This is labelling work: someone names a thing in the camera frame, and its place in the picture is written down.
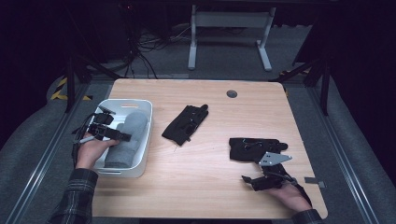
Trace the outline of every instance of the yellow and black striped tape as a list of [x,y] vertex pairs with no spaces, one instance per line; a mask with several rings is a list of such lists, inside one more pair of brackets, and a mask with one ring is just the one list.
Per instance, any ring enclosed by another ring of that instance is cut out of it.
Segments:
[[[51,100],[67,100],[67,95],[62,95],[61,91],[64,88],[64,85],[67,83],[67,76],[64,76],[62,80],[59,82],[58,86],[56,87],[56,90],[50,97]],[[93,96],[91,95],[85,95],[82,100],[92,100]]]

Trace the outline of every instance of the gray carpet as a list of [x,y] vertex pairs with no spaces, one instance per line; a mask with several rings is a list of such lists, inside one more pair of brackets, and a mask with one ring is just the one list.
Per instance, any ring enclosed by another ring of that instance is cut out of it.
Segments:
[[[144,53],[152,63],[159,78],[189,79],[238,79],[264,81],[278,76],[282,70],[290,70],[298,49],[309,27],[273,28],[266,49],[273,66],[272,72],[264,72],[255,40],[262,32],[247,29],[239,35],[224,30],[205,30],[198,36],[196,69],[187,69],[190,42],[187,39],[164,49]],[[151,71],[140,59],[132,63],[135,78],[153,78]],[[333,150],[332,139],[323,126],[322,115],[316,110],[309,89],[295,77],[284,84],[289,93],[290,106],[304,140],[316,177],[326,184],[321,189],[329,210],[326,223],[364,223],[354,195]],[[52,95],[58,80],[49,89]],[[73,135],[83,119],[108,95],[112,81],[96,75],[86,94],[93,100],[82,101],[71,118],[59,148],[32,201],[21,216],[21,223],[43,223],[62,197],[67,178],[72,170],[70,158]],[[12,208],[19,199],[32,171],[51,142],[53,133],[64,114],[65,101],[55,100],[26,120],[8,139],[0,151],[0,223],[6,223]],[[358,176],[366,197],[373,207],[378,223],[396,223],[396,190],[376,160],[353,118],[332,82],[329,95],[329,114],[325,118],[333,126],[343,149]],[[136,218],[96,217],[94,223],[138,223]],[[274,223],[291,223],[290,220],[274,220]]]

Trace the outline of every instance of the dark background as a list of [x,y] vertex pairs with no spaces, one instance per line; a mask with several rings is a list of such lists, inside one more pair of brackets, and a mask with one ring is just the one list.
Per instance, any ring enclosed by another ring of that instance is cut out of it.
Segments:
[[[47,102],[50,84],[74,50],[99,63],[128,51],[117,2],[11,1],[1,3],[0,147]],[[140,25],[167,37],[189,22],[189,6],[136,6]],[[396,20],[385,1],[354,1],[342,9],[281,7],[274,25],[314,25],[296,62],[330,52],[332,77],[353,118],[393,183],[396,168]],[[330,15],[326,20],[317,15]]]

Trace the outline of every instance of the light wood tabletop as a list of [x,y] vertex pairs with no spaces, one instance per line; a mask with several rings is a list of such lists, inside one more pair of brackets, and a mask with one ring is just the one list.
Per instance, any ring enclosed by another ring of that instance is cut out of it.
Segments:
[[[227,91],[237,92],[235,98]],[[93,198],[96,217],[288,218],[292,211],[241,175],[257,178],[254,162],[230,160],[229,139],[272,138],[287,143],[286,171],[305,188],[314,208],[327,209],[283,87],[272,82],[118,79],[109,99],[152,102],[146,170],[138,178],[100,177]],[[209,114],[182,147],[162,137],[186,105],[208,105]]]

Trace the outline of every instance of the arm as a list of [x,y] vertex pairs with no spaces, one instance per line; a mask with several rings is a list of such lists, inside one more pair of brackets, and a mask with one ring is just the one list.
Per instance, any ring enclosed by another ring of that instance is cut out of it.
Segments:
[[115,140],[93,139],[81,145],[76,169],[70,175],[64,196],[55,207],[47,223],[92,222],[92,198],[98,178],[92,168],[108,147],[118,143],[119,141]]
[[291,218],[294,224],[324,224],[318,211],[312,208],[301,192],[291,183],[284,184],[280,189],[268,189],[267,192],[296,212]]

